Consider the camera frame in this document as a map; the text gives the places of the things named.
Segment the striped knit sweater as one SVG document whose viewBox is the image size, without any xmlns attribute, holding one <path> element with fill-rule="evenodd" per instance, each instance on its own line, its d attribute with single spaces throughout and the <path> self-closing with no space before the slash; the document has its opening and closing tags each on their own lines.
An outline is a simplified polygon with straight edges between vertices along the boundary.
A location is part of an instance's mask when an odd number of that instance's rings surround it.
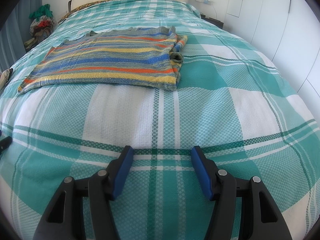
<svg viewBox="0 0 320 240">
<path fill-rule="evenodd" d="M 49 85 L 111 83 L 176 90 L 186 35 L 175 27 L 91 31 L 52 47 L 19 85 L 20 94 Z"/>
</svg>

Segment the pile of colourful clothes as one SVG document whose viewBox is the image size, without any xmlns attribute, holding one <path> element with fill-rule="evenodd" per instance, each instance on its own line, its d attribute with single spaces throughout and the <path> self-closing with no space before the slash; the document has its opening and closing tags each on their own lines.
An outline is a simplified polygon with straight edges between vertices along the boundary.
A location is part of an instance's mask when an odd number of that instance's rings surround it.
<svg viewBox="0 0 320 240">
<path fill-rule="evenodd" d="M 31 12 L 29 18 L 32 20 L 29 27 L 31 39 L 23 44 L 26 52 L 48 38 L 56 26 L 56 20 L 50 9 L 50 4 L 42 5 L 36 11 Z"/>
</svg>

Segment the brown patterned cushion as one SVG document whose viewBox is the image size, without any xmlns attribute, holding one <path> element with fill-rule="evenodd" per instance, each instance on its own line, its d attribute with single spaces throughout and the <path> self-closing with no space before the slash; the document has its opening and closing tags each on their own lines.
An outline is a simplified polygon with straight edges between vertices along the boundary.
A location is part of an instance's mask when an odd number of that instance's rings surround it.
<svg viewBox="0 0 320 240">
<path fill-rule="evenodd" d="M 1 76 L 0 76 L 0 90 L 2 90 L 4 88 L 4 86 L 8 83 L 11 75 L 13 73 L 13 69 L 6 69 L 3 72 L 1 72 Z"/>
</svg>

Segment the blue grey curtain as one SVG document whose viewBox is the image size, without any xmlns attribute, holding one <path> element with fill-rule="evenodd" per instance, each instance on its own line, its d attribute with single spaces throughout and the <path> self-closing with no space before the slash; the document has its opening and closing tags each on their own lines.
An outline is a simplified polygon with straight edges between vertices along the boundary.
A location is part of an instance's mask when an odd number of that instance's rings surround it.
<svg viewBox="0 0 320 240">
<path fill-rule="evenodd" d="M 20 0 L 1 29 L 1 71 L 10 68 L 25 53 L 24 42 L 31 39 L 30 13 L 42 5 L 42 0 Z"/>
</svg>

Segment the white wardrobe doors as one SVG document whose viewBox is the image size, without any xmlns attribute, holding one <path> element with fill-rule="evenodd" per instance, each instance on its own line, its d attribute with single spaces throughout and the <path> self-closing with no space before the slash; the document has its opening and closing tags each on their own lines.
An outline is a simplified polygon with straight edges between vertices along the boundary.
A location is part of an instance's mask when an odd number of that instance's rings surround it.
<svg viewBox="0 0 320 240">
<path fill-rule="evenodd" d="M 319 21 L 305 0 L 229 0 L 225 29 L 267 56 L 319 114 Z"/>
</svg>

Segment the dark bedside table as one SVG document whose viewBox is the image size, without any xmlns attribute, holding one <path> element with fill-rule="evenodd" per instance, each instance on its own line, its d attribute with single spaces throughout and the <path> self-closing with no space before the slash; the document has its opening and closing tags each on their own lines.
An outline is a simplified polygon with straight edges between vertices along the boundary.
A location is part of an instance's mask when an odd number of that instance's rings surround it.
<svg viewBox="0 0 320 240">
<path fill-rule="evenodd" d="M 221 22 L 220 20 L 217 20 L 217 19 L 214 19 L 214 18 L 211 18 L 211 17 L 207 17 L 204 14 L 201 14 L 201 18 L 203 20 L 205 20 L 205 21 L 217 26 L 220 29 L 223 29 L 223 22 Z"/>
</svg>

